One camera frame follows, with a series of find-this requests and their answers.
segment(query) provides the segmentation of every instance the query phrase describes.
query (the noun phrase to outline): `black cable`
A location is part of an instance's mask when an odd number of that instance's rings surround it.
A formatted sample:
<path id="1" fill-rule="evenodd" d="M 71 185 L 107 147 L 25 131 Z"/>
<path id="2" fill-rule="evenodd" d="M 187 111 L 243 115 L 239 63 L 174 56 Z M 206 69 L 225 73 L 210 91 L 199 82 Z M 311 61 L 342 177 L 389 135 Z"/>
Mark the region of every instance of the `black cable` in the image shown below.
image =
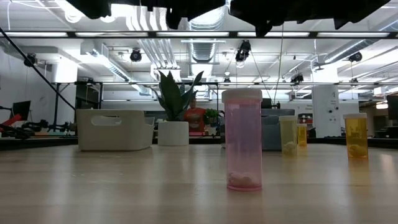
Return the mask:
<path id="1" fill-rule="evenodd" d="M 55 94 L 57 94 L 70 108 L 72 108 L 73 110 L 76 110 L 74 106 L 72 106 L 67 99 L 65 99 L 65 97 L 63 97 L 61 95 L 61 93 L 59 93 L 54 86 L 51 85 L 51 83 L 40 73 L 40 71 L 36 68 L 36 66 L 29 60 L 29 58 L 27 58 L 27 56 L 25 55 L 25 53 L 10 39 L 10 37 L 5 33 L 5 31 L 0 27 L 0 32 L 3 35 L 3 37 L 5 37 L 7 39 L 7 41 L 20 53 L 20 55 L 26 60 L 28 61 L 28 63 L 30 64 L 30 66 L 35 70 L 35 72 L 47 83 L 47 85 L 55 92 Z"/>

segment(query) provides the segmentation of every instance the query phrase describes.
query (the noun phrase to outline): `red object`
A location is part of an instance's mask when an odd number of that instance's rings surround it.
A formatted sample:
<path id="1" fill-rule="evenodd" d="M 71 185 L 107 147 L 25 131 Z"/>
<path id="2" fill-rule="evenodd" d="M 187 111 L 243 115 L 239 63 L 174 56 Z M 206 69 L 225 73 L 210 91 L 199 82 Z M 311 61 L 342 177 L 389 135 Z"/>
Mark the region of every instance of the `red object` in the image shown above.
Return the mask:
<path id="1" fill-rule="evenodd" d="M 15 122 L 20 121 L 21 119 L 22 119 L 22 117 L 19 114 L 17 114 L 14 117 L 12 117 L 11 119 L 8 119 L 7 121 L 5 121 L 5 122 L 3 122 L 1 124 L 5 125 L 5 126 L 11 126 Z"/>
<path id="2" fill-rule="evenodd" d="M 205 131 L 205 122 L 203 117 L 206 113 L 206 109 L 195 108 L 189 109 L 184 114 L 184 120 L 189 123 L 190 133 L 202 133 Z"/>

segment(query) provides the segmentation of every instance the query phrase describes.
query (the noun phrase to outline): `desk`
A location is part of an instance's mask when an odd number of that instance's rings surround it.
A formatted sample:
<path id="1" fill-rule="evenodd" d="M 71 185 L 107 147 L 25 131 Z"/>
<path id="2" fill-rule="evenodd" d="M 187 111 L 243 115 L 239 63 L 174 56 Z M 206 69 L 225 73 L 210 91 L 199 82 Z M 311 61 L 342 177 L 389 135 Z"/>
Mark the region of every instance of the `desk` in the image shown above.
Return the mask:
<path id="1" fill-rule="evenodd" d="M 397 223 L 398 151 L 263 152 L 263 191 L 226 189 L 219 145 L 0 152 L 0 223 Z"/>

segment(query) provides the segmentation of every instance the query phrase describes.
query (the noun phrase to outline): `ceiling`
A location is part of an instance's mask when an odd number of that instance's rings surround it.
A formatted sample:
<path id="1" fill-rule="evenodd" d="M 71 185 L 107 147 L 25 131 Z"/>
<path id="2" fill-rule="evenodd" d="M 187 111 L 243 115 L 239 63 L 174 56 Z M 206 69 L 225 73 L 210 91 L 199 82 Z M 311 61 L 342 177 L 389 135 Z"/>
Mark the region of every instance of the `ceiling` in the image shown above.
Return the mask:
<path id="1" fill-rule="evenodd" d="M 64 10 L 57 7 L 58 5 L 51 1 L 31 0 L 21 1 L 24 4 L 34 6 L 28 7 L 14 1 L 0 0 L 0 26 L 8 30 L 73 30 L 73 31 L 102 31 L 102 30 L 128 30 L 124 17 L 118 17 L 112 23 L 105 23 L 101 20 L 89 20 L 83 17 L 77 23 L 69 23 L 65 20 Z M 369 31 L 379 23 L 386 19 L 396 16 L 398 20 L 398 0 L 392 0 L 388 5 L 379 9 L 375 13 L 368 16 L 357 24 L 347 24 L 341 28 L 342 31 Z M 254 31 L 254 27 L 246 22 L 228 15 L 228 8 L 225 7 L 226 15 L 224 17 L 221 30 L 236 31 Z M 180 30 L 187 29 L 187 22 L 180 23 Z M 284 26 L 275 27 L 273 31 L 326 31 L 334 30 L 333 20 L 307 21 L 303 24 L 295 22 L 286 22 Z M 345 45 L 350 40 L 343 39 L 251 39 L 252 54 L 245 61 L 243 68 L 237 68 L 234 61 L 236 49 L 240 46 L 242 39 L 219 39 L 225 43 L 218 44 L 216 49 L 215 62 L 209 80 L 222 81 L 224 73 L 230 72 L 231 81 L 235 82 L 253 82 L 259 81 L 259 74 L 262 75 L 264 81 L 276 82 L 279 77 L 285 77 L 289 70 L 298 65 L 302 60 L 312 55 L 325 55 L 339 47 Z M 93 77 L 98 81 L 114 81 L 113 74 L 103 65 L 92 63 L 87 55 L 80 54 L 80 45 L 83 40 L 80 39 L 15 39 L 16 43 L 23 46 L 54 46 L 64 50 L 68 54 L 74 56 L 84 64 L 80 67 L 80 76 Z M 109 47 L 109 57 L 116 61 L 118 66 L 135 75 L 140 81 L 152 81 L 149 75 L 151 62 L 143 50 L 141 51 L 142 60 L 140 62 L 131 62 L 129 55 L 134 47 L 140 47 L 138 39 L 95 39 L 95 43 L 104 44 Z M 181 39 L 171 39 L 173 54 L 177 64 L 181 68 L 181 77 L 186 78 L 190 74 L 190 51 L 188 44 L 182 44 Z M 383 52 L 393 49 L 397 44 L 395 40 L 381 40 L 376 44 L 361 51 L 363 54 L 362 63 L 359 65 L 351 64 L 346 61 L 334 63 L 339 71 L 339 80 L 349 80 L 351 77 L 360 75 L 365 72 L 377 70 L 382 66 L 395 62 L 397 59 L 398 49 L 391 50 L 389 53 L 380 57 L 364 62 L 369 58 L 382 54 Z M 300 71 L 304 75 L 305 81 L 311 81 L 312 71 L 308 67 Z M 398 74 L 398 68 L 393 68 L 388 72 L 377 74 L 362 81 L 373 82 L 385 77 L 394 78 Z"/>

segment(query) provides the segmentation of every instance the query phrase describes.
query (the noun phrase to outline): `white pillar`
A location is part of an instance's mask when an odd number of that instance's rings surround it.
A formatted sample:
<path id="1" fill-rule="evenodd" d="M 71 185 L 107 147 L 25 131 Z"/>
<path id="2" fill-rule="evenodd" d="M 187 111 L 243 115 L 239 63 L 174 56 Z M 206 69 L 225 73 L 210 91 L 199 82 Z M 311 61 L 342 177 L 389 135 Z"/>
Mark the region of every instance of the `white pillar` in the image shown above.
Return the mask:
<path id="1" fill-rule="evenodd" d="M 62 58 L 59 63 L 52 65 L 53 82 L 75 82 L 77 81 L 77 64 L 67 58 Z M 69 85 L 61 92 L 61 95 L 72 105 L 76 102 L 76 86 Z M 58 99 L 57 124 L 74 122 L 75 112 L 61 98 Z"/>
<path id="2" fill-rule="evenodd" d="M 338 82 L 337 69 L 325 67 L 313 73 L 314 82 Z M 317 138 L 341 136 L 339 92 L 336 85 L 321 85 L 312 88 L 313 125 Z"/>

